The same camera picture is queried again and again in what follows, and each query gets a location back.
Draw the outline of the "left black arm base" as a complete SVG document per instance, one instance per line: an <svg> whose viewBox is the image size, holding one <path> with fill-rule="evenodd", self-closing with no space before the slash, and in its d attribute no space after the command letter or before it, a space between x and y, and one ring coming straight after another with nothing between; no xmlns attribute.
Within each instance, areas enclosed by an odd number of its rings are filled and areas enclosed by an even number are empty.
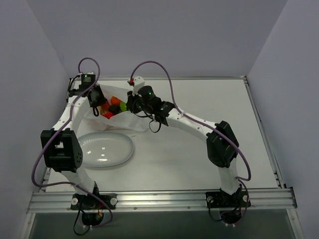
<svg viewBox="0 0 319 239"><path fill-rule="evenodd" d="M74 194L70 209L80 210L81 221L85 226L98 227L113 220L112 210L116 208L117 194L98 195L96 199L91 195Z"/></svg>

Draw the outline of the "white plastic bag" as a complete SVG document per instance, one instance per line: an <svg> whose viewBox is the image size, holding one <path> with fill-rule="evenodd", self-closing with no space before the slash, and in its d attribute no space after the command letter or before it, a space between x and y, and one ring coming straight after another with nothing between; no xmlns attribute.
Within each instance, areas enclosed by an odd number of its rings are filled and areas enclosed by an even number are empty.
<svg viewBox="0 0 319 239"><path fill-rule="evenodd" d="M116 86L100 85L102 92L106 99L110 102L111 97L117 97L124 103L127 102L128 89L120 88ZM98 117L93 115L92 110L88 110L83 118L83 121L96 130L106 130L111 127L133 130L137 132L144 132L149 129L149 119L140 118L130 111L119 113L109 119L99 115Z"/></svg>

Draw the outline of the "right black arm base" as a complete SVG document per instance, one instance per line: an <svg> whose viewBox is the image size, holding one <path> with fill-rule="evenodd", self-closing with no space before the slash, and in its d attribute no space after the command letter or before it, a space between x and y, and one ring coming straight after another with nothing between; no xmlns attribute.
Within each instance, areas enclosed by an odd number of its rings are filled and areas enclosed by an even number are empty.
<svg viewBox="0 0 319 239"><path fill-rule="evenodd" d="M248 192L241 189L232 195L221 190L208 191L205 197L210 218L215 222L223 222L225 226L235 227L251 207Z"/></svg>

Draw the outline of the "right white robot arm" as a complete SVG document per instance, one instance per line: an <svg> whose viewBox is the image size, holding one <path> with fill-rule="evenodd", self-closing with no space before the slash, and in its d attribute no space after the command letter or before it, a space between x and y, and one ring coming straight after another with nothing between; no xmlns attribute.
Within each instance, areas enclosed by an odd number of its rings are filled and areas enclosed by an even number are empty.
<svg viewBox="0 0 319 239"><path fill-rule="evenodd" d="M239 143L227 122L214 123L187 115L173 103L157 97L151 86L141 87L136 94L128 91L127 97L126 106L131 113L142 112L143 118L150 118L159 126L178 128L205 142L208 159L218 167L223 203L231 206L239 200L236 166Z"/></svg>

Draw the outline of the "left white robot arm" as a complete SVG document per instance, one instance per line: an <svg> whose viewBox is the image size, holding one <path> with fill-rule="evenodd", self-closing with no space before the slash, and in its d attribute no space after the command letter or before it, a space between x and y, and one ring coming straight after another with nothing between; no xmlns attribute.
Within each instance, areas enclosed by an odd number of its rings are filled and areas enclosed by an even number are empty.
<svg viewBox="0 0 319 239"><path fill-rule="evenodd" d="M45 165L66 178L65 182L51 183L47 186L61 184L71 185L75 193L83 195L83 204L89 209L100 205L101 197L97 183L89 177L82 167L83 151L77 138L77 131L85 113L106 102L102 90L97 84L94 72L79 74L81 83L77 89L69 89L66 107L58 122L50 130L40 135Z"/></svg>

